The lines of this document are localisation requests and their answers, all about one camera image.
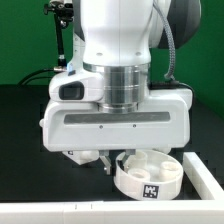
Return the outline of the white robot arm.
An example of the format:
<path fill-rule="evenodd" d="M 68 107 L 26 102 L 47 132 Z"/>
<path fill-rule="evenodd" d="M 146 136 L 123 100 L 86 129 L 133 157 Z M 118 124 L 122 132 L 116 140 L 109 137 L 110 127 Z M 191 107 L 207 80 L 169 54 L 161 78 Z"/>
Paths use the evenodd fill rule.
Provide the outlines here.
<path fill-rule="evenodd" d="M 112 150 L 169 152 L 190 139 L 193 92 L 168 71 L 149 77 L 153 48 L 174 52 L 197 32 L 200 0 L 72 0 L 73 58 L 49 84 L 43 144 L 77 163 Z"/>

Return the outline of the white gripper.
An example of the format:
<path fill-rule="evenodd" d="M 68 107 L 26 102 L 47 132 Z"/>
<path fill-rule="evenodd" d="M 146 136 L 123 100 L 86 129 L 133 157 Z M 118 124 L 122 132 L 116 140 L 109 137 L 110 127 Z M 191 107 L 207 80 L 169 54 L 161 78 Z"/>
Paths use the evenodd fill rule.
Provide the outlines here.
<path fill-rule="evenodd" d="M 190 139 L 189 89 L 152 90 L 138 110 L 107 114 L 95 103 L 50 101 L 40 120 L 43 145 L 51 152 L 99 151 L 107 175 L 111 174 L 108 150 L 125 150 L 122 169 L 135 149 L 182 148 Z"/>

